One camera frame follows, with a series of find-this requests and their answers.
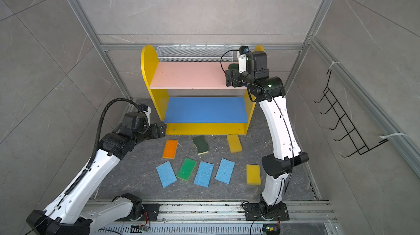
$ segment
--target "blue shelf board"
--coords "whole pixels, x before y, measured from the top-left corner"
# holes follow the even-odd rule
[[[171,97],[165,123],[248,123],[243,97]]]

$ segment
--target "blue sponge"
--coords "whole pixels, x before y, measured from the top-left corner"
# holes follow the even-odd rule
[[[206,163],[203,161],[200,162],[197,175],[195,175],[194,184],[208,188],[209,183],[210,183],[211,173],[213,172],[213,167],[214,167],[213,164]]]
[[[159,174],[160,182],[165,188],[176,181],[175,173],[173,172],[171,163],[169,161],[156,167],[157,173]]]
[[[222,159],[219,169],[216,174],[216,180],[229,184],[231,181],[232,172],[234,171],[235,162],[227,159]]]

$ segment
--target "zip tie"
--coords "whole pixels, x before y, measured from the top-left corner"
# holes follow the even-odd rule
[[[389,134],[389,135],[386,135],[386,136],[379,136],[379,137],[382,138],[382,139],[385,139],[385,138],[389,138],[389,137],[397,136],[397,135],[408,137],[408,135],[406,133],[392,133],[392,134]]]
[[[335,63],[339,63],[339,62],[336,62],[336,61],[331,62],[331,65],[330,65],[330,67],[329,67],[328,69],[331,69],[331,67],[332,67]]]

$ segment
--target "sponge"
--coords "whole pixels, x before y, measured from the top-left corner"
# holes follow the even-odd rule
[[[186,157],[178,171],[178,174],[176,174],[176,177],[180,178],[181,180],[188,181],[196,164],[197,162],[195,160]]]
[[[241,142],[239,141],[238,134],[228,135],[228,143],[229,143],[229,148],[231,149],[231,153],[242,151],[242,145],[241,145]]]
[[[197,147],[197,153],[199,155],[207,153],[209,151],[209,145],[207,144],[204,136],[197,136],[192,139],[194,145]]]
[[[232,172],[234,171],[235,162],[227,159],[222,159],[219,169],[216,174],[216,180],[229,184],[231,181]]]
[[[178,145],[178,140],[167,140],[165,145],[165,150],[163,151],[162,158],[164,159],[174,159],[176,146]]]
[[[247,164],[247,184],[261,185],[260,166]]]
[[[203,187],[208,188],[211,178],[211,173],[213,172],[213,164],[206,163],[206,162],[200,162],[200,165],[198,166],[197,175],[195,175],[194,184],[200,185]]]
[[[157,173],[159,174],[160,182],[165,188],[176,181],[175,173],[173,172],[171,163],[169,161],[156,167]]]

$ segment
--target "wooden shelf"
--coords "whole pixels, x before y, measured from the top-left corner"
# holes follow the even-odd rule
[[[222,62],[224,70],[232,62]],[[159,62],[150,89],[246,89],[226,86],[219,62]]]
[[[243,97],[171,97],[165,123],[248,123]]]

